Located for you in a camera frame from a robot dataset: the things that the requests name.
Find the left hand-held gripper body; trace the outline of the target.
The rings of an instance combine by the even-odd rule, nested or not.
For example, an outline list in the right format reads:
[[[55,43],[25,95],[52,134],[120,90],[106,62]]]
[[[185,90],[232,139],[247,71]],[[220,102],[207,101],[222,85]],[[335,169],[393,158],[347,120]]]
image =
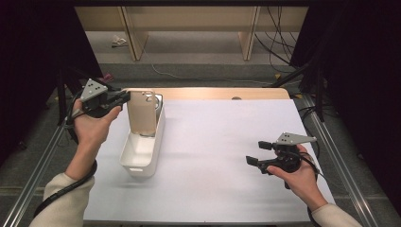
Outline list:
[[[108,87],[88,79],[80,95],[82,110],[91,117],[100,118],[108,113]]]

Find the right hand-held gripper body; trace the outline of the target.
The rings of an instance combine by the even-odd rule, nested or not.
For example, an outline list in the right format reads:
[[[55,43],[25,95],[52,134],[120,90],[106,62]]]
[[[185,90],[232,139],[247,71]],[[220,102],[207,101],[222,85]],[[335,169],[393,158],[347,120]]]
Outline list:
[[[312,136],[305,136],[294,134],[290,132],[283,132],[276,142],[272,145],[279,167],[287,173],[297,171],[301,165],[301,151],[298,145],[310,142],[316,142],[317,138]]]

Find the beige phone case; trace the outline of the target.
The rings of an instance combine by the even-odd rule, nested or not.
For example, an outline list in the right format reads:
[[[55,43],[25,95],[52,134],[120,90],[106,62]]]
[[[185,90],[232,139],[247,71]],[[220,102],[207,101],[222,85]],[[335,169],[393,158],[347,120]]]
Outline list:
[[[127,103],[131,132],[152,136],[156,132],[156,98],[150,89],[128,89]]]

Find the silver smartphone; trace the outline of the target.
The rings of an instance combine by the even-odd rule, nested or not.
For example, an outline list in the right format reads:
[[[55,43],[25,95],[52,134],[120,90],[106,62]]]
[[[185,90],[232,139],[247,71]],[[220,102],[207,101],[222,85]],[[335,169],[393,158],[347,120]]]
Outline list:
[[[163,108],[163,96],[161,94],[155,95],[155,120],[156,123],[159,123],[159,118],[161,114],[161,110]],[[144,137],[154,137],[156,131],[154,132],[141,132],[140,135]]]

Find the white plastic storage bin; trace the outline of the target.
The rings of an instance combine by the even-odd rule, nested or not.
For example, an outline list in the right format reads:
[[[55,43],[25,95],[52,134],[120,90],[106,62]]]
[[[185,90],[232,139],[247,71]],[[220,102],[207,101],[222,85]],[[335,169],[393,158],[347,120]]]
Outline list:
[[[159,123],[156,125],[156,133],[154,137],[144,137],[140,134],[130,132],[120,156],[120,165],[133,178],[148,178],[151,177],[158,164],[158,157],[162,138],[164,134],[166,115],[163,108],[161,110]]]

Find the person's right hand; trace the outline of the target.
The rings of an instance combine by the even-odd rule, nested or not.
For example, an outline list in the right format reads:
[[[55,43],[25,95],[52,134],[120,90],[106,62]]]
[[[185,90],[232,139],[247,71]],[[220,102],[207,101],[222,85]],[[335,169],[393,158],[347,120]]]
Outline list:
[[[298,149],[300,150],[303,159],[300,168],[297,171],[287,173],[277,166],[269,166],[268,172],[284,180],[291,191],[307,206],[309,200],[324,198],[324,196],[317,185],[317,179],[310,155],[302,145],[298,145]]]

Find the person's left hand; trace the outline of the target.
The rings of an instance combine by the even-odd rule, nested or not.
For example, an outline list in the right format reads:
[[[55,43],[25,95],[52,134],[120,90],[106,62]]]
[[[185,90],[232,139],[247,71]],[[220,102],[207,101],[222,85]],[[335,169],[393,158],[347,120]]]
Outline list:
[[[82,102],[78,99],[74,103],[73,111],[78,112],[78,115],[74,117],[74,130],[78,137],[78,145],[86,149],[99,149],[101,144],[106,141],[109,128],[121,112],[121,107],[114,107],[103,117],[93,118],[83,113]]]

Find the white table cover sheet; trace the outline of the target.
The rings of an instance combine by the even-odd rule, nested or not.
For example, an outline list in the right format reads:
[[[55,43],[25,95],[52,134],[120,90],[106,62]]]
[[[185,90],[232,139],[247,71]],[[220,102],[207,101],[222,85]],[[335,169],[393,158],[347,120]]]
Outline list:
[[[261,141],[304,126],[290,99],[168,100],[156,172],[133,178],[119,159],[127,113],[112,123],[97,156],[86,221],[143,224],[280,224],[308,220],[305,204],[281,179],[249,166],[271,159]]]

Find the crumpled white paper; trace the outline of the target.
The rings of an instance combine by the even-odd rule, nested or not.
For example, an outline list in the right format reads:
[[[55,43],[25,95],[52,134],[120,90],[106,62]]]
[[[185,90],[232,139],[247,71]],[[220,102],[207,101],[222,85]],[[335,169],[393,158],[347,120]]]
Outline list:
[[[123,47],[127,45],[127,41],[117,35],[113,35],[112,48]]]

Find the black curtain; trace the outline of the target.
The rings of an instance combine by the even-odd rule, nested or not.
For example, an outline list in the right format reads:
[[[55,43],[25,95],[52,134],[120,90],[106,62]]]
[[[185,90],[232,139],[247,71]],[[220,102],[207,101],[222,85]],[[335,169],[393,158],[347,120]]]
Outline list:
[[[401,217],[401,0],[301,0],[292,61],[327,40],[321,68],[337,111]]]
[[[102,72],[73,6],[57,0],[0,0],[0,166],[57,86]]]

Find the light wooden desk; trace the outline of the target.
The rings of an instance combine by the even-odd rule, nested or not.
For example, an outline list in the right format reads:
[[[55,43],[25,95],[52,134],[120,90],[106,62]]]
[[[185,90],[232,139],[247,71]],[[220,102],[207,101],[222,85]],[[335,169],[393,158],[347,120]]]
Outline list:
[[[151,31],[229,31],[248,61],[257,32],[299,32],[307,7],[76,7],[86,31],[123,31],[131,58],[141,59]]]

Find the aluminium floor rail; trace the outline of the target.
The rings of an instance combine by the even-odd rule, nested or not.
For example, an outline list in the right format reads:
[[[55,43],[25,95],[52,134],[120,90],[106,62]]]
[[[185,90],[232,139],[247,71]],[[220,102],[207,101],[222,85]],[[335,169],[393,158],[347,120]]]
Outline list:
[[[313,113],[311,114],[312,121],[317,129],[318,135],[321,137],[321,140],[327,149],[328,155],[330,156],[333,166],[341,179],[343,187],[361,219],[362,224],[365,227],[378,227],[378,222],[373,214],[370,204],[364,198],[361,190],[357,186],[355,178],[346,166],[336,143],[324,123],[323,113],[318,110],[319,105],[310,95],[303,95],[303,98],[304,104],[313,109]]]
[[[45,185],[67,166],[75,144],[59,124],[59,99],[50,97],[22,145],[0,166],[0,227],[27,227]]]

